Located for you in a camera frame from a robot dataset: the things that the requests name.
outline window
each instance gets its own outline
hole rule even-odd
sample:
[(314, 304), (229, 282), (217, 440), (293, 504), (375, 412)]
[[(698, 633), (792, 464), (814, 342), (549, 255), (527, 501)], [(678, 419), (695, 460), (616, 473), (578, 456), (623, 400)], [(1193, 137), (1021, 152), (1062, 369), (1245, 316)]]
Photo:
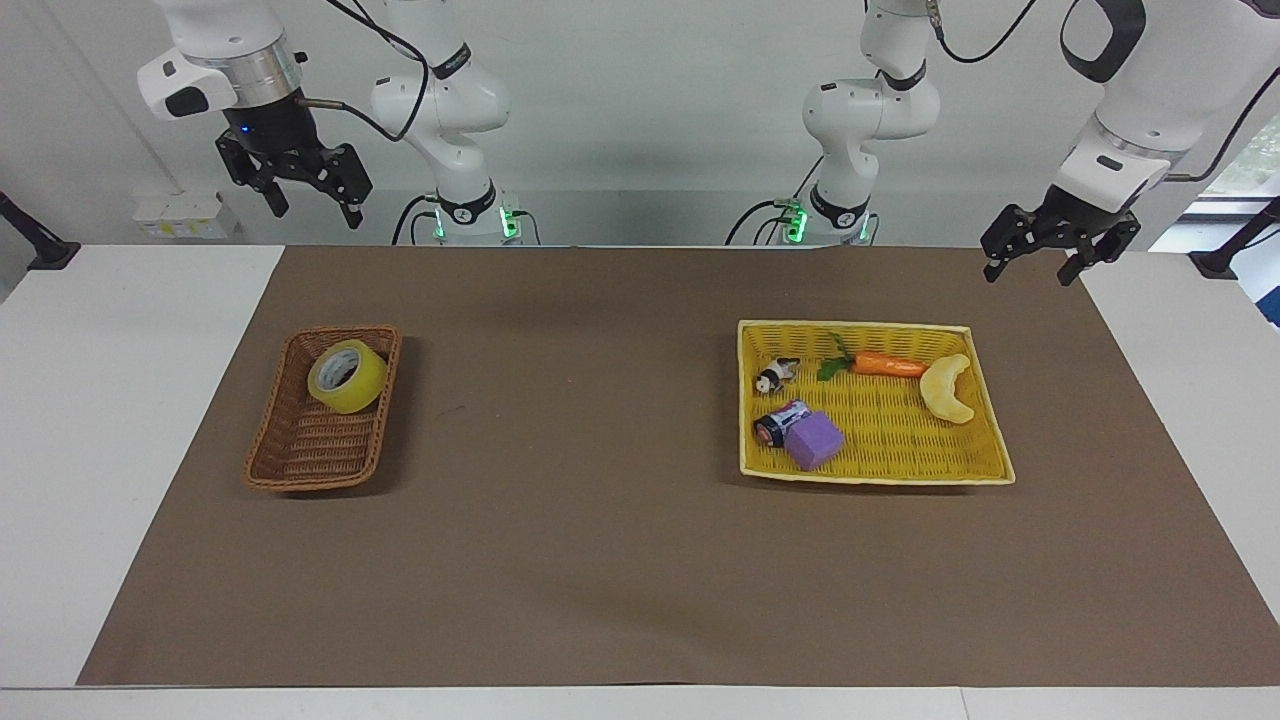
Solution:
[(1272, 197), (1280, 195), (1280, 115), (1222, 170), (1201, 197)]

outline battery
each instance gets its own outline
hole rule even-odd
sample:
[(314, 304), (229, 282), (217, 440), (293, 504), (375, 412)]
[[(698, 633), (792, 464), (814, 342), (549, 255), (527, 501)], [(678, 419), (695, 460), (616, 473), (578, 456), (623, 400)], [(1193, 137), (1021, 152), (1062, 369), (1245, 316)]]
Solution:
[(769, 447), (782, 447), (782, 442), (786, 439), (791, 425), (809, 415), (813, 415), (813, 410), (808, 405), (800, 400), (792, 400), (778, 410), (755, 420), (755, 439)]

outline white wall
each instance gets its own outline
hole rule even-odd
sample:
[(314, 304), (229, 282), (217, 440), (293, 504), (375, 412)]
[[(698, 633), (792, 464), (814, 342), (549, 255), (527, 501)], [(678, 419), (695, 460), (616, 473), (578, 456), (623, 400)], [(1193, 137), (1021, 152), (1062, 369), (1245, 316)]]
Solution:
[[(367, 106), (375, 78), (411, 69), (319, 0), (271, 4), (294, 49), (311, 56), (308, 95)], [(1020, 5), (946, 6), (952, 46), (984, 49)], [(1005, 204), (1038, 202), (1101, 97), (1057, 50), (1068, 5), (1042, 0), (980, 65), (931, 51), (942, 117), (923, 138), (879, 143), (873, 202), (884, 217), (882, 242), (975, 245)], [(383, 14), (378, 0), (370, 6)], [(548, 242), (721, 242), (740, 209), (790, 193), (817, 156), (800, 123), (808, 88), (870, 74), (858, 51), (856, 0), (456, 0), (456, 8), (476, 58), (513, 92), (511, 123), (479, 140), (499, 182), (539, 214)], [(64, 236), (136, 240), (131, 193), (164, 190), (172, 176), (184, 190), (223, 190), (252, 242), (381, 243), (403, 200), (433, 184), (407, 146), (317, 111), (323, 138), (351, 141), (365, 158), (375, 184), (369, 219), (347, 232), (328, 199), (291, 187), (293, 210), (275, 220), (256, 195), (227, 181), (212, 150), (219, 117), (163, 123), (142, 106), (134, 72), (170, 45), (150, 0), (0, 0), (0, 187)], [(1280, 110), (1280, 92), (1271, 95), (1239, 145)], [(1233, 117), (1219, 118), (1187, 167), (1207, 161)], [(1138, 205), (1146, 225), (1138, 246), (1153, 242), (1196, 190), (1148, 193)], [(14, 242), (0, 236), (0, 247)]]

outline purple cube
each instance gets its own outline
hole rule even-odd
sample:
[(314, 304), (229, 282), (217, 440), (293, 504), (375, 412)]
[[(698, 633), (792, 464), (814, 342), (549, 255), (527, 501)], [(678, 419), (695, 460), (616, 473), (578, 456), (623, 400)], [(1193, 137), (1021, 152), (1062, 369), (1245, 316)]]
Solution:
[(845, 446), (845, 434), (826, 413), (814, 413), (787, 432), (785, 447), (805, 471), (831, 460)]

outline yellow wicker basket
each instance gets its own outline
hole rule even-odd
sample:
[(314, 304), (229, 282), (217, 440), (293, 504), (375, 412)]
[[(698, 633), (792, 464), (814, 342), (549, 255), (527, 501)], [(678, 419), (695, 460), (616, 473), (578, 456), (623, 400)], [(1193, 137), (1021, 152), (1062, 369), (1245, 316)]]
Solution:
[[(818, 382), (818, 366), (840, 356), (832, 333), (851, 351), (874, 350), (933, 363), (964, 354), (972, 363), (956, 378), (956, 397), (974, 419), (954, 425), (934, 418), (920, 397), (919, 380), (854, 375), (841, 370)], [(755, 377), (777, 357), (799, 357), (794, 380), (773, 395), (755, 391)], [(742, 320), (737, 328), (740, 460), (744, 475), (780, 480), (882, 486), (996, 486), (1014, 482), (1005, 438), (987, 396), (969, 328), (896, 323)], [(785, 450), (755, 439), (756, 418), (788, 401), (804, 400), (827, 413), (845, 433), (833, 460), (804, 471)]]

